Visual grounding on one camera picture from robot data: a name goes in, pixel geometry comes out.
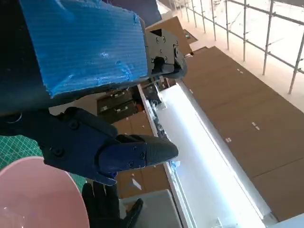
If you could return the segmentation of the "right robot hand black glove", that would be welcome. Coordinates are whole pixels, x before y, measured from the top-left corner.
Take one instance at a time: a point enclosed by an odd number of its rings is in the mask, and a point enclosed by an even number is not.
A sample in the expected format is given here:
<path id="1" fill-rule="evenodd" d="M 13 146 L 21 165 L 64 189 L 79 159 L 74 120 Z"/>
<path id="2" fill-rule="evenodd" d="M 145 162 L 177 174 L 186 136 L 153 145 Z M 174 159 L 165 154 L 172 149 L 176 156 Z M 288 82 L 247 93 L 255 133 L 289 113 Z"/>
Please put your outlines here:
<path id="1" fill-rule="evenodd" d="M 126 216 L 120 218 L 117 186 L 95 181 L 83 185 L 82 198 L 91 228 L 133 228 L 143 209 L 143 200 L 139 198 Z"/>

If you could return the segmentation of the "left robot hand blue tape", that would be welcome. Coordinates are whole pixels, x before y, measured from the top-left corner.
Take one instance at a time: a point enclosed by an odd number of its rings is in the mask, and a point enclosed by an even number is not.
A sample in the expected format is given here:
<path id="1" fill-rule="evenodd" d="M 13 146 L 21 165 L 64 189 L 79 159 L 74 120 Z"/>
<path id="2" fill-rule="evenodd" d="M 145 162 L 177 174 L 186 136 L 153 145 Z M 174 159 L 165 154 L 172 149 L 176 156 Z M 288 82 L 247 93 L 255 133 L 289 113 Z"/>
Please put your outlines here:
<path id="1" fill-rule="evenodd" d="M 179 79 L 187 66 L 175 35 L 147 31 L 134 12 L 91 0 L 0 3 L 0 133 L 35 140 L 45 164 L 99 183 L 178 156 L 170 141 L 124 136 L 88 111 L 49 108 L 135 86 Z"/>

